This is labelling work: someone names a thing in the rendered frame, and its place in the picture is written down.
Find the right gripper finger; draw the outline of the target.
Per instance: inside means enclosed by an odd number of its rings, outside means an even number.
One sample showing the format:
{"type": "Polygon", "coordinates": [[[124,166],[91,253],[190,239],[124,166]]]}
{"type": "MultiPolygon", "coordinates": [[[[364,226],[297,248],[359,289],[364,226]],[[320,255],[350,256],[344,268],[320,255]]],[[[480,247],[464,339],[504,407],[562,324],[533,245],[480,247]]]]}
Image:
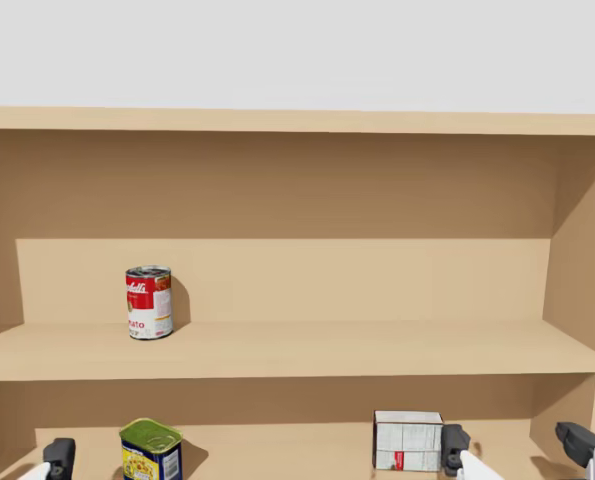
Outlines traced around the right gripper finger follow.
{"type": "Polygon", "coordinates": [[[469,451],[470,436],[460,424],[448,424],[441,433],[441,469],[454,480],[503,480],[469,451]]]}
{"type": "Polygon", "coordinates": [[[595,434],[573,422],[558,422],[555,432],[568,458],[585,469],[585,480],[595,480],[595,434]]]}

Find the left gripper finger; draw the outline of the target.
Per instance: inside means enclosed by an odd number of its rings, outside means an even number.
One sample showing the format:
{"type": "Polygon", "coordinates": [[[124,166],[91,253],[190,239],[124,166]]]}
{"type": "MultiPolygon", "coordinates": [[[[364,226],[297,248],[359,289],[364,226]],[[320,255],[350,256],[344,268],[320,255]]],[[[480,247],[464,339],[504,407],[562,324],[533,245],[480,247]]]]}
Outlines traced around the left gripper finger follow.
{"type": "Polygon", "coordinates": [[[43,449],[43,461],[17,480],[72,480],[75,454],[73,438],[55,438],[43,449]]]}

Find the green and blue rectangular can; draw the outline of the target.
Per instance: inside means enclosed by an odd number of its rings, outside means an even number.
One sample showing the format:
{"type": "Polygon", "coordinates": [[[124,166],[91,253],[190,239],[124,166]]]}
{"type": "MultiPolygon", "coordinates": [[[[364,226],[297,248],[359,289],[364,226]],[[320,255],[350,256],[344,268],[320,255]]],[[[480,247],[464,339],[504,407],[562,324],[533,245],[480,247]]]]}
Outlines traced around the green and blue rectangular can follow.
{"type": "Polygon", "coordinates": [[[183,434],[149,418],[139,418],[120,432],[123,480],[183,480],[183,434]]]}

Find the red and white can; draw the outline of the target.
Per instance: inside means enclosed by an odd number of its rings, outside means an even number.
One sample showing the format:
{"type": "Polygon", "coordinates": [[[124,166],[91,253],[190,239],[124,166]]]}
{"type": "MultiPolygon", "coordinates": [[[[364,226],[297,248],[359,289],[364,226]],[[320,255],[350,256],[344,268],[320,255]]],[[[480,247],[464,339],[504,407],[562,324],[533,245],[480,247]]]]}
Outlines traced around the red and white can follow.
{"type": "Polygon", "coordinates": [[[173,333],[172,275],[162,265],[143,265],[125,274],[131,338],[157,340],[173,333]]]}

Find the red and white carton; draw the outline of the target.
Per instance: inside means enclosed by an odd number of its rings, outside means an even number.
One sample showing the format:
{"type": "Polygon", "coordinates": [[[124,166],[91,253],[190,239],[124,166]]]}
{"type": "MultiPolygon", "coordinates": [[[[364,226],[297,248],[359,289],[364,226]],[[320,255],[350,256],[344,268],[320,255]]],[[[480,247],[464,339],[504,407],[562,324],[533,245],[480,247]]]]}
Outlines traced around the red and white carton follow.
{"type": "Polygon", "coordinates": [[[373,413],[373,467],[439,472],[443,425],[438,412],[376,410],[373,413]]]}

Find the pale wooden shelf unit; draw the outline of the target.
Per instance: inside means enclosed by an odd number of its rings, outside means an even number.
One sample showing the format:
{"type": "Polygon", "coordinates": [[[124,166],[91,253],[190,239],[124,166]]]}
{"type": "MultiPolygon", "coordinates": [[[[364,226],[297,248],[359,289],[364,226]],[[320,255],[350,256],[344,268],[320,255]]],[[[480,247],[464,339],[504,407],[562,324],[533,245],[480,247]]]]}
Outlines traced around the pale wooden shelf unit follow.
{"type": "Polygon", "coordinates": [[[376,410],[582,476],[555,426],[595,431],[595,114],[0,106],[0,480],[56,437],[120,480],[139,417],[187,480],[434,480],[373,469],[376,410]]]}

